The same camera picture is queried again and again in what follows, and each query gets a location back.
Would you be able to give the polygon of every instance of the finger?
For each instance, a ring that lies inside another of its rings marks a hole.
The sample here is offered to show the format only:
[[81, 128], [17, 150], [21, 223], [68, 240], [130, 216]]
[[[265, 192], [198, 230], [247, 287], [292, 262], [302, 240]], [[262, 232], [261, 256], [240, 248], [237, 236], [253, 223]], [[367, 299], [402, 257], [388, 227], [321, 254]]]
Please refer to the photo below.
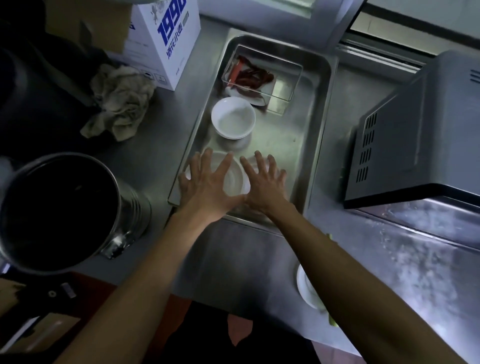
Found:
[[198, 181], [200, 177], [200, 153], [196, 152], [190, 161], [190, 174], [192, 181]]
[[212, 164], [212, 148], [207, 148], [202, 155], [202, 162], [200, 165], [200, 173], [206, 175], [212, 173], [210, 165]]
[[270, 166], [268, 167], [268, 174], [270, 175], [270, 177], [275, 178], [276, 160], [274, 156], [272, 156], [271, 154], [269, 154], [267, 158], [268, 158], [268, 163], [270, 164]]
[[282, 183], [282, 186], [285, 186], [285, 181], [287, 180], [287, 171], [281, 170], [278, 180]]
[[262, 154], [259, 151], [255, 152], [255, 159], [257, 160], [258, 174], [263, 176], [267, 175], [267, 167], [265, 165], [265, 160], [262, 157]]
[[247, 174], [249, 180], [252, 181], [256, 176], [255, 170], [253, 169], [252, 165], [247, 161], [244, 156], [240, 157], [240, 163], [245, 170], [245, 173]]
[[220, 163], [215, 173], [222, 176], [222, 178], [224, 178], [228, 172], [228, 169], [232, 165], [232, 161], [233, 161], [233, 153], [230, 152], [225, 156], [225, 158], [223, 158], [222, 163]]
[[228, 197], [227, 202], [226, 202], [226, 207], [230, 211], [230, 210], [236, 208], [237, 206], [240, 206], [241, 204], [244, 204], [246, 200], [247, 200], [247, 195], [246, 194], [240, 194], [238, 196]]
[[179, 175], [179, 184], [180, 184], [180, 191], [186, 191], [188, 187], [188, 178], [185, 175], [185, 172], [180, 173]]

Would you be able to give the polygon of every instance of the black pants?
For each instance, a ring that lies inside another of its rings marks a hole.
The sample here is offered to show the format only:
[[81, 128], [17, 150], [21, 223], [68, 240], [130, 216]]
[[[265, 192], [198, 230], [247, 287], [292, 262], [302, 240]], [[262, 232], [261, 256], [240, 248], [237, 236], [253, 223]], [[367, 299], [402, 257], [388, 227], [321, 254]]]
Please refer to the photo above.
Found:
[[254, 321], [252, 333], [235, 347], [228, 336], [227, 317], [226, 311], [192, 302], [183, 323], [168, 338], [161, 363], [247, 363], [252, 359], [320, 363], [311, 341], [261, 321]]

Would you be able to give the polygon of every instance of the beige towel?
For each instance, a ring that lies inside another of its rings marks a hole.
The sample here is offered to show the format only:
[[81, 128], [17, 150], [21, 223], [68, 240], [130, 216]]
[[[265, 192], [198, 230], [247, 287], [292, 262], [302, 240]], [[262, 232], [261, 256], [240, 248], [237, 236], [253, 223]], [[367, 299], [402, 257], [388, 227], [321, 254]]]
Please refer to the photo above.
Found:
[[108, 130], [118, 142], [134, 136], [148, 109], [154, 83], [136, 68], [102, 64], [90, 87], [102, 111], [92, 116], [80, 133], [91, 138]]

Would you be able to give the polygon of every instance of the white box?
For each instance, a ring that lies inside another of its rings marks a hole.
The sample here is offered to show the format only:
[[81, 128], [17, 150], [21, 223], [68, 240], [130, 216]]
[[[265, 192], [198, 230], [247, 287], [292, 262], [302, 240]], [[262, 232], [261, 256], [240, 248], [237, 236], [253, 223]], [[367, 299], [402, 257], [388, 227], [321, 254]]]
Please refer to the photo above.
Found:
[[197, 0], [133, 5], [123, 53], [107, 54], [138, 68], [157, 86], [175, 91], [199, 33]]

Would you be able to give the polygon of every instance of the brown cardboard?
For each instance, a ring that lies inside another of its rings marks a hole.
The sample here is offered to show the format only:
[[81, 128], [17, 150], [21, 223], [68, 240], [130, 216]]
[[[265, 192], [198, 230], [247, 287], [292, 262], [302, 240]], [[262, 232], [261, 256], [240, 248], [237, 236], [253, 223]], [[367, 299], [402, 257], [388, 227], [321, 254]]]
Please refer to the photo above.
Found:
[[43, 352], [65, 335], [79, 318], [49, 313], [31, 330], [33, 334], [19, 338], [6, 353]]
[[123, 52], [131, 4], [107, 0], [47, 0], [46, 31], [112, 52]]
[[24, 284], [0, 278], [0, 317], [18, 303], [15, 294], [23, 287]]

